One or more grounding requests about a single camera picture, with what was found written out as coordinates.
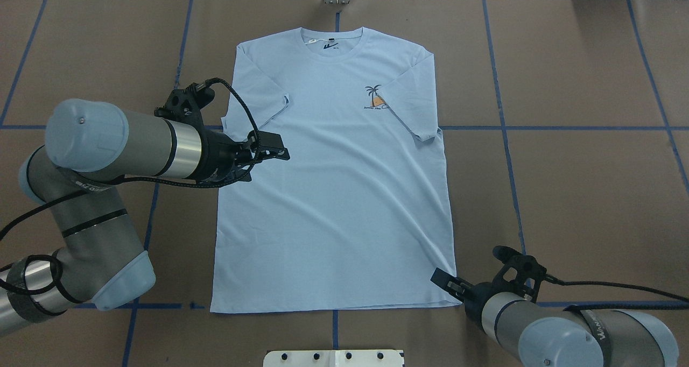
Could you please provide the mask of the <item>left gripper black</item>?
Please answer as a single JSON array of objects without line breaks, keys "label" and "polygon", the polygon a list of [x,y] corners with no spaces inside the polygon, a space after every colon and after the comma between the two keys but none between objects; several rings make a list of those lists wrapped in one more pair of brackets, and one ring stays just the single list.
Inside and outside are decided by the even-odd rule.
[{"label": "left gripper black", "polygon": [[281,135],[274,132],[251,131],[248,141],[235,142],[223,132],[205,131],[204,142],[199,163],[199,184],[204,186],[252,181],[255,162],[291,158]]}]

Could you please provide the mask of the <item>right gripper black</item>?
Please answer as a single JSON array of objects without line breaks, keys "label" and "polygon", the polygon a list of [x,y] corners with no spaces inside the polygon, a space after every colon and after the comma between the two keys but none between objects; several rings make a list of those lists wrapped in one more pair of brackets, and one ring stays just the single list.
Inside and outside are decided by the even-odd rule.
[{"label": "right gripper black", "polygon": [[469,320],[480,320],[487,301],[495,294],[504,291],[504,289],[493,285],[492,282],[470,284],[440,268],[436,268],[433,272],[431,282],[453,298],[462,301]]}]

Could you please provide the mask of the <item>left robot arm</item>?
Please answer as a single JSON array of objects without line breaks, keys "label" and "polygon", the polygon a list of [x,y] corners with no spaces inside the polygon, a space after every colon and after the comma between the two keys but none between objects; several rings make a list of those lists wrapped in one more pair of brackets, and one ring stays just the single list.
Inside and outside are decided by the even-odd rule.
[{"label": "left robot arm", "polygon": [[278,134],[252,129],[241,141],[204,125],[201,104],[173,97],[154,115],[70,99],[54,110],[45,143],[19,170],[38,203],[2,229],[50,210],[64,247],[2,268],[2,336],[91,302],[101,311],[139,298],[157,281],[117,185],[216,188],[250,180],[254,164],[289,159]]}]

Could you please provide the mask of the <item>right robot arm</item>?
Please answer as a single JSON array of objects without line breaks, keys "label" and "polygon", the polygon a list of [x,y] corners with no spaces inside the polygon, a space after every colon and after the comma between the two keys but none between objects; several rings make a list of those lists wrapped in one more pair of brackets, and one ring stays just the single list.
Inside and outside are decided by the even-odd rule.
[{"label": "right robot arm", "polygon": [[539,267],[505,266],[490,282],[471,284],[436,269],[431,281],[465,306],[468,319],[524,366],[677,366],[679,345],[659,318],[629,308],[535,302]]}]

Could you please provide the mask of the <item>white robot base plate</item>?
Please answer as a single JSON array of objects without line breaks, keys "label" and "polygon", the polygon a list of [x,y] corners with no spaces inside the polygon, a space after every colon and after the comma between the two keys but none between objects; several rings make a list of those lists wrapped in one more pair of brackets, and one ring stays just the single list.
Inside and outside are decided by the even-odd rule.
[{"label": "white robot base plate", "polygon": [[394,349],[275,350],[263,366],[406,366],[404,352]]}]

